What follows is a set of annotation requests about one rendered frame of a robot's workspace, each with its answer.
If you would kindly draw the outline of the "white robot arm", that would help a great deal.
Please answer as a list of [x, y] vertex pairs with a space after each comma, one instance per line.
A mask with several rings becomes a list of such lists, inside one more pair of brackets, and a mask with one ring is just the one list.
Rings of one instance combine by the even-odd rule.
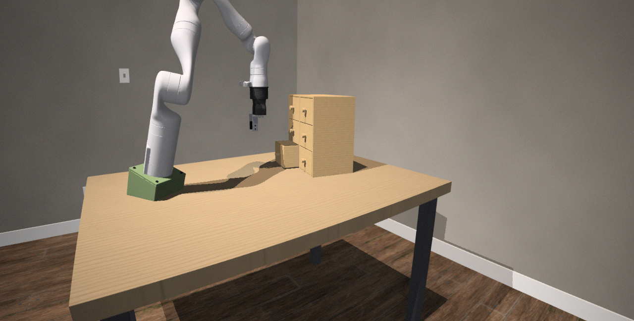
[[[152, 177], [172, 174], [176, 155], [181, 116], [167, 108], [169, 104], [187, 105], [192, 95], [193, 72], [202, 27], [199, 9], [204, 0], [180, 0], [171, 33], [171, 43], [183, 68], [183, 75], [161, 71], [157, 74], [153, 108], [144, 161], [144, 172]], [[244, 47], [254, 54], [251, 75], [267, 75], [271, 50], [268, 39], [252, 33], [252, 27], [232, 7], [228, 0], [213, 0], [219, 8], [226, 27], [236, 35]]]

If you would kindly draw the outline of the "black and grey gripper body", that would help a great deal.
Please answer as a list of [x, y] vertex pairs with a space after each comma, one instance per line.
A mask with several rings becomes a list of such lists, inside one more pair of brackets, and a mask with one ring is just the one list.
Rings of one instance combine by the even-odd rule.
[[251, 75], [249, 82], [240, 81], [239, 86], [249, 87], [252, 99], [252, 114], [266, 115], [265, 102], [268, 99], [268, 79], [267, 75]]

